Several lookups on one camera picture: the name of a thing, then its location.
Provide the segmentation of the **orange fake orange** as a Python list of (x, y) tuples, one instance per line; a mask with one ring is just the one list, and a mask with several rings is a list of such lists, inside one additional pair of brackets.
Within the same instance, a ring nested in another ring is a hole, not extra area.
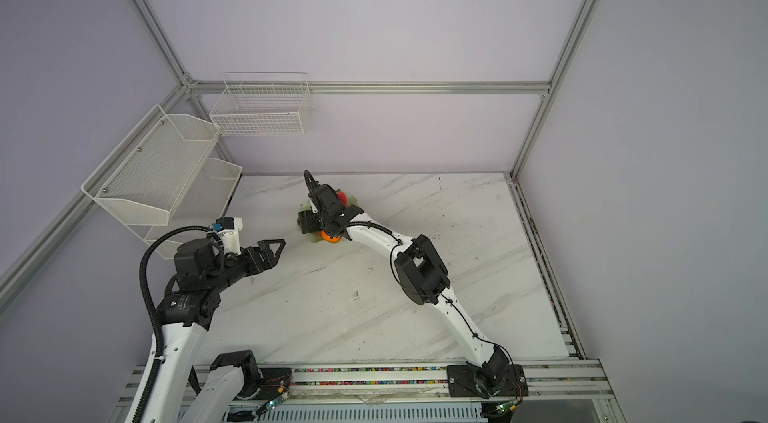
[(319, 234), (323, 241), (326, 241), (329, 243), (338, 243), (342, 239), (342, 235), (333, 236), (333, 235), (329, 235), (325, 231), (320, 231)]

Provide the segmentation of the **red fake strawberry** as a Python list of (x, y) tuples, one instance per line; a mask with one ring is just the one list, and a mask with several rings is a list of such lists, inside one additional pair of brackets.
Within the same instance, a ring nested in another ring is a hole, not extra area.
[(336, 195), (339, 198), (339, 200), (341, 201), (341, 203), (343, 204), (343, 206), (347, 207), (348, 206), (348, 199), (347, 199), (346, 194), (343, 191), (338, 190), (336, 192)]

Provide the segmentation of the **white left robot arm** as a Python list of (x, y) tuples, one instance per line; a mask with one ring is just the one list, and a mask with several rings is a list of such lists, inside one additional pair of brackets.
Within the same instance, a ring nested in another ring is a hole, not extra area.
[(142, 294), (153, 338), (128, 421), (221, 422), (237, 399), (259, 402), (254, 417), (260, 419), (287, 399), (290, 370), (264, 373), (252, 351), (238, 350), (214, 358), (194, 401), (182, 407), (222, 293), (245, 277), (274, 268), (285, 245), (282, 239), (268, 239), (235, 250), (224, 238), (207, 236), (178, 247), (173, 258), (177, 289), (159, 304), (148, 292)]

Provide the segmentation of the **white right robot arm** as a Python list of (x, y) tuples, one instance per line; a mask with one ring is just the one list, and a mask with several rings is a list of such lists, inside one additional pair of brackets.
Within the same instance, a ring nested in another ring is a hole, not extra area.
[(342, 191), (304, 172), (308, 203), (298, 212), (303, 234), (363, 245), (386, 257), (397, 286), (418, 306), (438, 315), (453, 335), (466, 362), (446, 368), (452, 397), (528, 395), (527, 379), (507, 349), (486, 337), (455, 294), (449, 271), (429, 237), (412, 237), (375, 221)]

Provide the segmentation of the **green glass fruit bowl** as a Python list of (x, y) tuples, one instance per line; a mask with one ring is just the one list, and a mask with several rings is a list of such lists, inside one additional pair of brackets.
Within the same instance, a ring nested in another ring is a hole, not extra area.
[[(345, 193), (345, 194), (346, 194), (346, 196), (347, 196), (347, 199), (348, 199), (348, 206), (350, 206), (350, 205), (354, 205), (354, 206), (357, 206), (357, 205), (358, 205), (358, 200), (357, 200), (357, 198), (356, 198), (354, 195), (352, 195), (352, 194), (350, 194), (350, 193)], [(299, 207), (299, 216), (297, 217), (297, 227), (298, 227), (298, 229), (299, 229), (299, 230), (302, 232), (302, 234), (303, 234), (303, 235), (304, 235), (304, 236), (305, 236), (305, 237), (306, 237), (306, 238), (307, 238), (307, 239), (308, 239), (308, 240), (309, 240), (311, 243), (326, 242), (326, 241), (323, 241), (323, 240), (321, 239), (319, 232), (309, 232), (309, 231), (304, 231), (304, 229), (303, 229), (303, 223), (302, 223), (302, 218), (303, 218), (303, 213), (304, 213), (304, 212), (307, 212), (307, 211), (309, 211), (309, 212), (312, 212), (312, 210), (310, 209), (309, 200), (306, 200), (306, 201), (305, 201), (303, 204), (301, 204), (301, 205), (300, 205), (300, 207)]]

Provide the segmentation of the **white perforated two-tier shelf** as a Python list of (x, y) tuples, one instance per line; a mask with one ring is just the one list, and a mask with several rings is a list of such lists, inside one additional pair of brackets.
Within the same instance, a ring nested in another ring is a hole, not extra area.
[(222, 217), (242, 168), (215, 155), (220, 128), (152, 108), (81, 185), (96, 205), (146, 245)]

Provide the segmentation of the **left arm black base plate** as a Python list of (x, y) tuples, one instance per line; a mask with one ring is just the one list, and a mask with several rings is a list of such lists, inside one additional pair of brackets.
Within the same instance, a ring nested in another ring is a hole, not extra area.
[(237, 400), (267, 401), (286, 393), (292, 380), (292, 370), (288, 367), (263, 368), (257, 373), (247, 375), (243, 389), (237, 394)]

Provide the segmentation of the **horizontal aluminium frame bar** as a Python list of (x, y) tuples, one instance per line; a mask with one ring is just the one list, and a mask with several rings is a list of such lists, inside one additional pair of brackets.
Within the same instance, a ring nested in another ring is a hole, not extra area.
[(313, 95), (535, 95), (550, 92), (547, 82), (216, 82), (198, 81), (188, 86), (198, 95), (212, 95), (234, 90), (236, 94), (302, 94)]

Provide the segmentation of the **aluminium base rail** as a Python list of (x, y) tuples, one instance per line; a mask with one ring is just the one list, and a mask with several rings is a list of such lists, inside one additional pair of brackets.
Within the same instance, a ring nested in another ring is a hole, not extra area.
[[(292, 364), (287, 399), (260, 419), (259, 402), (235, 400), (221, 422), (270, 422), (306, 418), (322, 422), (352, 421), (491, 421), (509, 422), (522, 405), (584, 401), (600, 422), (623, 422), (625, 416), (602, 365), (595, 360), (528, 362), (521, 366), (529, 388), (527, 397), (453, 398), (448, 392), (447, 363)], [(137, 368), (112, 414), (114, 422), (130, 422), (129, 409), (146, 367)], [(189, 408), (209, 375), (195, 370), (199, 388), (189, 385), (182, 407)]]

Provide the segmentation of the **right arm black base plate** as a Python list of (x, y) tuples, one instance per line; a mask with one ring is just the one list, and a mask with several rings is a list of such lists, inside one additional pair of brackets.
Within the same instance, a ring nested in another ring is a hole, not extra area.
[(508, 365), (504, 373), (496, 379), (469, 364), (449, 365), (446, 372), (448, 392), (453, 398), (493, 399), (529, 395), (527, 377), (521, 365)]

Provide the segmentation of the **aluminium frame corner post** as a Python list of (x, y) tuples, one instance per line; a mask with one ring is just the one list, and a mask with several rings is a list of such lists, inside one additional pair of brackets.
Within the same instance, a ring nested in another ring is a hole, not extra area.
[(170, 38), (162, 28), (160, 20), (151, 7), (149, 0), (127, 0), (129, 6), (136, 14), (141, 26), (149, 36), (152, 44), (162, 57), (165, 65), (173, 75), (177, 84), (182, 87), (192, 82), (192, 77), (184, 68), (177, 52), (173, 48)]

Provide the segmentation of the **right aluminium frame post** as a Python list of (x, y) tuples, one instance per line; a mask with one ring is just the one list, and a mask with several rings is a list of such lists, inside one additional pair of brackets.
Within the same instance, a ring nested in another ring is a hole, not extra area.
[(549, 81), (549, 89), (540, 98), (539, 105), (534, 114), (530, 127), (528, 128), (522, 146), (518, 151), (509, 176), (512, 180), (518, 180), (521, 176), (526, 162), (532, 152), (533, 146), (540, 134), (545, 120), (551, 111), (551, 108), (557, 98), (557, 95), (563, 85), (565, 77), (575, 60), (579, 46), (588, 30), (589, 24), (593, 19), (600, 0), (582, 0), (576, 17), (567, 34), (561, 52), (557, 58), (552, 75)]

